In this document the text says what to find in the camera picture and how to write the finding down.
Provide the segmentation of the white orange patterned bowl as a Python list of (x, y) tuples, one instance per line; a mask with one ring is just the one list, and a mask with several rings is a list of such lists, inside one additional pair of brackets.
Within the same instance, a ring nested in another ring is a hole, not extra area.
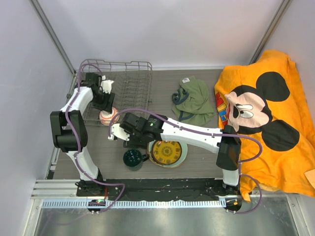
[(118, 110), (114, 107), (112, 107), (111, 113), (106, 112), (106, 111), (100, 111), (99, 113), (100, 123), (105, 126), (108, 126), (117, 113), (118, 113)]

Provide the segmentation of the cream bird plate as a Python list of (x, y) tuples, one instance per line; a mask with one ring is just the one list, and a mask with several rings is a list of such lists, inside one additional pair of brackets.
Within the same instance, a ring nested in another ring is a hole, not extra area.
[(181, 155), (175, 155), (172, 154), (170, 157), (167, 158), (167, 160), (170, 160), (170, 162), (168, 163), (159, 163), (157, 162), (156, 159), (154, 159), (154, 156), (152, 156), (151, 153), (148, 154), (149, 155), (149, 159), (152, 163), (154, 163), (155, 165), (159, 166), (159, 167), (163, 167), (163, 168), (167, 168), (167, 169), (174, 169), (179, 167), (180, 165), (183, 164), (183, 162), (185, 161), (186, 157), (187, 157), (187, 153), (183, 152)]

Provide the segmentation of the dark green mug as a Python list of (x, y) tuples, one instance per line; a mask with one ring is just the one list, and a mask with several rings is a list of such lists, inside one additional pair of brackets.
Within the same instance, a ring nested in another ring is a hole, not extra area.
[(131, 171), (138, 171), (143, 163), (149, 159), (147, 154), (142, 154), (138, 149), (129, 149), (123, 155), (123, 162)]

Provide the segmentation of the yellow patterned small plate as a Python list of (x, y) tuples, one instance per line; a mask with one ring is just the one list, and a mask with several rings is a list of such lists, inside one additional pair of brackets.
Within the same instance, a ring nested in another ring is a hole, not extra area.
[(182, 155), (182, 146), (175, 141), (155, 141), (151, 149), (153, 160), (160, 165), (172, 165)]

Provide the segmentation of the green flower plate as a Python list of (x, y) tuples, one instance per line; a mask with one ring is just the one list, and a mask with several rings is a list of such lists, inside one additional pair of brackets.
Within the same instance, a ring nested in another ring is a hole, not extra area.
[[(151, 149), (152, 149), (152, 146), (153, 146), (153, 143), (154, 143), (154, 142), (155, 142), (155, 141), (152, 141), (152, 142), (150, 142), (150, 143), (148, 144), (148, 146), (147, 146), (147, 154), (151, 153)], [(185, 153), (188, 154), (188, 146), (187, 146), (187, 144), (181, 143), (181, 142), (179, 142), (179, 143), (180, 143), (180, 145), (182, 146), (182, 153), (185, 152)]]

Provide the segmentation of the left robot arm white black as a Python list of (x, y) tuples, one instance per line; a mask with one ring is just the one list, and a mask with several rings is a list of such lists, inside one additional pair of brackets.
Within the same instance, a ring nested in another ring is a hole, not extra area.
[(78, 196), (100, 196), (105, 190), (103, 177), (94, 164), (87, 149), (88, 132), (83, 113), (89, 104), (99, 110), (103, 125), (119, 119), (118, 110), (113, 107), (114, 81), (96, 73), (86, 73), (85, 79), (77, 84), (67, 104), (50, 114), (54, 146), (71, 158), (80, 179), (75, 183)]

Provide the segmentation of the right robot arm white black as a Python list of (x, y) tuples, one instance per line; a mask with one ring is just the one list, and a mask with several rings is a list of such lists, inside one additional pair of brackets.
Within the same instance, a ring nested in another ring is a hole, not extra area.
[(157, 114), (143, 118), (126, 113), (114, 127), (119, 131), (116, 137), (122, 140), (146, 145), (153, 141), (175, 141), (210, 151), (217, 155), (216, 165), (222, 169), (224, 192), (234, 194), (240, 188), (238, 162), (241, 140), (231, 126), (206, 128)]

